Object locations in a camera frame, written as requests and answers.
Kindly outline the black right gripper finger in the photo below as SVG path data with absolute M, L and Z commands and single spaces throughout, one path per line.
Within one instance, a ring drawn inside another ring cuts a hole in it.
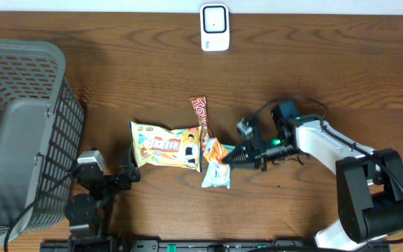
M 253 159 L 253 145 L 251 141 L 245 141 L 238 146 L 226 145 L 229 151 L 226 160 L 252 160 Z
M 238 160 L 232 157 L 224 157 L 222 163 L 229 165 L 231 169 L 259 169 L 260 166 L 255 164 L 254 160 L 245 159 Z

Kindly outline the orange tissue packet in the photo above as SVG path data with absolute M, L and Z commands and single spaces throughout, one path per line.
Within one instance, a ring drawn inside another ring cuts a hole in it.
M 222 159 L 229 155 L 229 151 L 219 142 L 217 138 L 209 139 L 204 149 L 204 157 L 208 163 L 217 162 L 222 165 Z

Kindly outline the yellow snack chip bag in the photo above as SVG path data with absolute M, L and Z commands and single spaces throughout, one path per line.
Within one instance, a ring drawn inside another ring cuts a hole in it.
M 202 170 L 201 126 L 168 130 L 131 121 L 129 127 L 139 167 L 150 164 Z

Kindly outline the light teal snack packet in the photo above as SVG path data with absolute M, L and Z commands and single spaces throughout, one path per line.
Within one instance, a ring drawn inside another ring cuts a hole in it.
M 228 164 L 208 163 L 208 169 L 201 186 L 203 188 L 226 186 L 227 189 L 230 189 L 230 172 L 231 168 Z

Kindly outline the red Top chocolate bar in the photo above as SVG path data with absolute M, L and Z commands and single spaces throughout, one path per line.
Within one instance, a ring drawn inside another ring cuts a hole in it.
M 208 140 L 213 138 L 213 132 L 208 121 L 207 98 L 206 96 L 191 97 L 190 102 L 201 125 L 200 141 L 202 151 L 204 151 Z

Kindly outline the grey plastic mesh basket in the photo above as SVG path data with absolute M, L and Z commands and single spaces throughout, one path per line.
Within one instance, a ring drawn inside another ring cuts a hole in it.
M 63 219 L 84 125 L 65 69 L 51 43 L 0 39 L 0 246 Z

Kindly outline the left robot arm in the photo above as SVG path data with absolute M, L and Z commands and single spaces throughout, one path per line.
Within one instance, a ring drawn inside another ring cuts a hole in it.
M 86 193 L 74 195 L 66 203 L 65 216 L 71 236 L 68 251 L 128 251 L 121 238 L 108 234 L 115 198 L 141 180 L 132 146 L 120 163 L 121 174 L 105 175 L 106 163 L 100 151 L 82 153 L 69 173 Z

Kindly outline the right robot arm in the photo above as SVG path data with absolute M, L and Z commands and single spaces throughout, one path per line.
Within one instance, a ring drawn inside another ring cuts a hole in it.
M 265 171 L 270 162 L 304 154 L 335 175 L 339 218 L 317 232 L 314 245 L 303 245 L 303 250 L 388 250 L 403 243 L 403 161 L 397 151 L 361 145 L 333 129 L 322 116 L 300 115 L 292 101 L 277 104 L 271 116 L 276 138 L 262 139 L 255 113 L 237 124 L 247 140 L 222 162 Z

